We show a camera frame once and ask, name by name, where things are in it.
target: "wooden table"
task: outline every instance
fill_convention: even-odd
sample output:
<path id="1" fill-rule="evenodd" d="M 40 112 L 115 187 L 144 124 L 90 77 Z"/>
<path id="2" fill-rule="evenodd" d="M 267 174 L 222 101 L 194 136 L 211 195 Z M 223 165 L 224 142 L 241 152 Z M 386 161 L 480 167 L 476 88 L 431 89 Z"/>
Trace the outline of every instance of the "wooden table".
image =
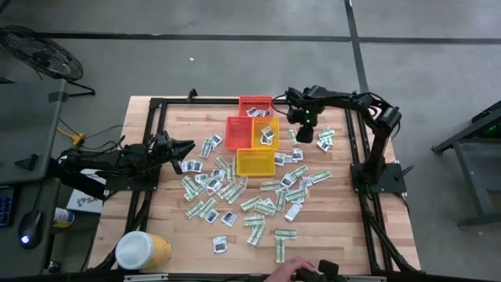
<path id="1" fill-rule="evenodd" d="M 150 98 L 152 97 L 131 97 L 122 131 L 122 134 L 126 135 L 124 144 L 142 142 Z M 208 160 L 203 160 L 198 157 L 201 144 L 204 138 L 212 137 L 214 134 L 224 138 L 226 118 L 236 115 L 238 110 L 235 105 L 169 105 L 164 128 L 172 138 L 195 140 L 196 148 L 186 160 L 202 160 L 204 173 L 210 174 L 212 169 L 217 168 L 214 163 L 217 156 L 231 161 L 235 152 L 227 151 L 222 143 L 212 152 Z M 282 114 L 276 113 L 275 116 L 280 118 L 279 152 L 291 154 L 292 145 L 287 130 L 292 126 L 297 128 L 297 125 L 288 124 Z M 156 131 L 156 124 L 154 121 L 152 132 Z M 185 212 L 188 208 L 199 200 L 206 201 L 208 196 L 204 194 L 194 201 L 186 201 L 183 197 L 185 190 L 181 185 L 184 175 L 176 175 L 169 164 L 164 165 L 158 190 L 153 194 L 147 231 L 169 239 L 172 255 L 166 265 L 147 271 L 271 273 L 277 267 L 274 231 L 277 228 L 287 228 L 297 230 L 297 239 L 286 241 L 286 259 L 302 255 L 315 264 L 318 264 L 320 259 L 328 259 L 340 265 L 340 273 L 370 273 L 359 200 L 351 187 L 348 166 L 352 163 L 352 159 L 344 111 L 326 109 L 319 115 L 317 129 L 326 126 L 336 131 L 333 149 L 325 153 L 316 147 L 315 143 L 300 145 L 305 155 L 304 163 L 276 166 L 275 177 L 249 178 L 246 192 L 233 205 L 214 195 L 214 199 L 218 201 L 216 210 L 221 215 L 213 224 L 198 216 L 192 219 L 186 217 Z M 367 131 L 369 138 L 372 139 L 370 129 Z M 395 159 L 391 142 L 387 146 L 386 158 L 387 162 Z M 263 199 L 271 197 L 275 201 L 275 193 L 259 190 L 260 182 L 281 179 L 285 173 L 292 172 L 303 164 L 308 166 L 311 175 L 329 169 L 333 177 L 311 187 L 309 197 L 293 222 L 286 221 L 282 213 L 267 216 L 265 233 L 259 240 L 258 246 L 248 244 L 251 228 L 243 226 L 243 218 L 252 212 L 244 213 L 240 204 L 256 195 L 261 195 Z M 194 177 L 195 173 L 190 172 L 189 175 Z M 99 264 L 120 240 L 124 232 L 130 197 L 130 192 L 119 192 L 104 204 L 89 267 Z M 413 232 L 405 205 L 394 195 L 381 194 L 380 198 L 388 236 L 408 262 L 419 269 Z M 286 211 L 289 207 L 290 204 L 286 204 Z M 220 220 L 227 211 L 235 212 L 239 216 L 233 227 L 228 227 Z M 229 241 L 229 250 L 221 255 L 216 255 L 212 251 L 212 237 L 217 236 L 227 236 Z M 380 244 L 378 240 L 375 241 L 378 262 L 382 266 Z"/>

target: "gray floor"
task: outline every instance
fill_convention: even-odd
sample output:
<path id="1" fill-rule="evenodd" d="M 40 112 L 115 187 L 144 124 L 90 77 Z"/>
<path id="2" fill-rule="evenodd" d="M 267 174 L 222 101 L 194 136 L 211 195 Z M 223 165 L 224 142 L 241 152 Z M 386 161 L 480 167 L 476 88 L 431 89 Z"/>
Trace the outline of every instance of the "gray floor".
<path id="1" fill-rule="evenodd" d="M 352 0 L 359 34 L 388 37 L 501 37 L 496 0 Z M 17 0 L 0 17 L 37 31 L 175 34 L 349 35 L 344 4 L 336 1 Z M 159 42 L 59 40 L 84 65 L 81 83 L 93 98 L 71 99 L 63 119 L 82 132 L 122 122 L 131 95 L 281 94 L 287 86 L 359 87 L 350 43 Z M 459 231 L 474 215 L 456 157 L 430 147 L 499 100 L 501 45 L 363 44 L 372 91 L 402 109 L 395 150 L 404 165 L 411 221 L 423 270 L 499 280 L 501 227 Z M 35 81 L 36 73 L 0 53 L 0 77 Z M 119 131 L 92 140 L 99 145 Z M 58 136 L 55 154 L 69 143 Z M 55 259 L 78 270 L 92 231 L 66 235 Z"/>

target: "keyboard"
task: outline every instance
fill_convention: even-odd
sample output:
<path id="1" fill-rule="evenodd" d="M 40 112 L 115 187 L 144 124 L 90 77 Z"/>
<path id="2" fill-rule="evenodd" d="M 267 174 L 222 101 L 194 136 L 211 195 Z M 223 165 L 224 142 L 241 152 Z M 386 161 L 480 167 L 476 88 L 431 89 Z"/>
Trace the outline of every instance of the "keyboard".
<path id="1" fill-rule="evenodd" d="M 13 223 L 14 187 L 0 186 L 0 228 Z"/>

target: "person's hand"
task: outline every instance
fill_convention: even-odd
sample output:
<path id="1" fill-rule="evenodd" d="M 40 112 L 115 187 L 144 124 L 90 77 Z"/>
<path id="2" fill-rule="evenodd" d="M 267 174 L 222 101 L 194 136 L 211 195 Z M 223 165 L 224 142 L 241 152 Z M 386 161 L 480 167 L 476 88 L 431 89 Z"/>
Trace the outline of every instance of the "person's hand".
<path id="1" fill-rule="evenodd" d="M 315 272 L 313 264 L 302 257 L 286 260 L 273 273 L 266 278 L 265 282 L 290 282 L 290 277 L 299 269 L 304 268 Z"/>

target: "computer mouse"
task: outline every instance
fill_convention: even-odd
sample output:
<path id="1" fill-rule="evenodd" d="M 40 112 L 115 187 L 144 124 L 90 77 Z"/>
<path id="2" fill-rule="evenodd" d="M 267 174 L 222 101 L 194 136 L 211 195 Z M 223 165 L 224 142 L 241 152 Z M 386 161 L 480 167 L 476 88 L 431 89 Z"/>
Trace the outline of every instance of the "computer mouse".
<path id="1" fill-rule="evenodd" d="M 30 211 L 19 222 L 18 236 L 21 247 L 25 249 L 35 248 L 40 244 L 43 236 L 43 214 L 41 211 Z"/>

